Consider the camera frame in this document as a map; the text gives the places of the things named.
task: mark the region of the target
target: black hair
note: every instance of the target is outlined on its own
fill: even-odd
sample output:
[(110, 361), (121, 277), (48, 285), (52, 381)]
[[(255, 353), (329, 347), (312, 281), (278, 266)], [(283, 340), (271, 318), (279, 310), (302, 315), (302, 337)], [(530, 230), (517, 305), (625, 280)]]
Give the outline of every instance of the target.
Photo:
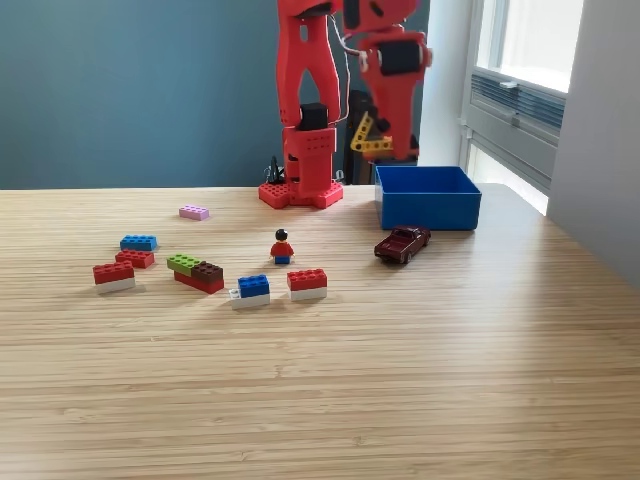
[(281, 228), (276, 232), (276, 240), (279, 242), (284, 242), (287, 238), (289, 238), (289, 233), (285, 229)]

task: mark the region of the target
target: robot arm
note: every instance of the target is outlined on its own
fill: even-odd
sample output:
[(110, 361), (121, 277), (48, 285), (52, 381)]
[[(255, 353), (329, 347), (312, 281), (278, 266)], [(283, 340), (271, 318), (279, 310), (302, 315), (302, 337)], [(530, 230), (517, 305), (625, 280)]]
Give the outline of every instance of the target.
[[(360, 71), (378, 108), (379, 125), (394, 140), (394, 156), (405, 159), (415, 87), (432, 61), (425, 35), (405, 32), (398, 25), (417, 7), (418, 0), (279, 0), (278, 91), (283, 124), (296, 127), (302, 120), (298, 92), (307, 69), (328, 108), (329, 123), (340, 118), (340, 86), (329, 48), (327, 16), (342, 10), (343, 45), (356, 34), (367, 35), (359, 42), (359, 50), (347, 51), (360, 57)], [(304, 27), (306, 41), (300, 35)]]
[[(378, 109), (378, 128), (393, 139), (395, 158), (407, 158), (413, 94), (431, 65), (425, 35), (405, 32), (399, 25), (417, 7), (418, 0), (278, 0), (277, 87), (280, 119), (285, 127), (286, 184), (278, 188), (261, 186), (262, 200), (274, 208), (327, 208), (342, 198), (342, 186), (332, 181), (335, 125), (341, 120), (340, 79), (327, 23), (338, 11), (344, 16), (345, 37), (341, 43), (346, 53), (359, 57), (362, 77)], [(355, 34), (363, 35), (358, 50), (346, 46)], [(300, 104), (306, 70), (316, 83), (321, 103)]]

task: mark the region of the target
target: blue and white lego brick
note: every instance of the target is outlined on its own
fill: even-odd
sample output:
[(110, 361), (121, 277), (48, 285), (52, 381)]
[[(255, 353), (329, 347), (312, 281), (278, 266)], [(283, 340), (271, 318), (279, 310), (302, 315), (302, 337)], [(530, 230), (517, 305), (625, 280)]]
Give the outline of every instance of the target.
[(158, 242), (152, 235), (127, 235), (120, 242), (120, 250), (153, 252), (156, 248), (158, 248)]
[(229, 290), (229, 299), (231, 300), (231, 308), (239, 310), (241, 308), (262, 307), (271, 303), (271, 294), (257, 295), (255, 297), (242, 298), (240, 290), (234, 288)]
[(239, 278), (238, 290), (242, 298), (259, 297), (271, 293), (266, 275)]

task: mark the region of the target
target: toy car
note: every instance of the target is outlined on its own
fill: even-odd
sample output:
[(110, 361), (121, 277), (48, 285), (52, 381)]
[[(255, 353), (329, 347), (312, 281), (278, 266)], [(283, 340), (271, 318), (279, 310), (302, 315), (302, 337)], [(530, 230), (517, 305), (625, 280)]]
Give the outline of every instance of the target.
[(426, 228), (400, 226), (376, 246), (374, 253), (384, 261), (409, 263), (421, 248), (429, 245), (429, 240), (431, 232)]

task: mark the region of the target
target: blue box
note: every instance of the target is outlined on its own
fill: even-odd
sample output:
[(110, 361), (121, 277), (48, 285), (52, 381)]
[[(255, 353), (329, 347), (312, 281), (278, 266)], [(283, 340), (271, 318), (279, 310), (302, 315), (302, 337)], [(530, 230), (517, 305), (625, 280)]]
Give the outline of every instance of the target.
[(258, 275), (257, 277), (243, 277), (238, 279), (238, 290), (240, 290), (240, 298), (257, 297), (259, 295), (267, 295), (270, 293), (269, 280), (266, 275)]
[(158, 248), (156, 237), (151, 235), (127, 235), (120, 242), (120, 250), (138, 250), (153, 252)]
[(475, 230), (481, 199), (460, 167), (376, 167), (376, 208), (384, 230)]

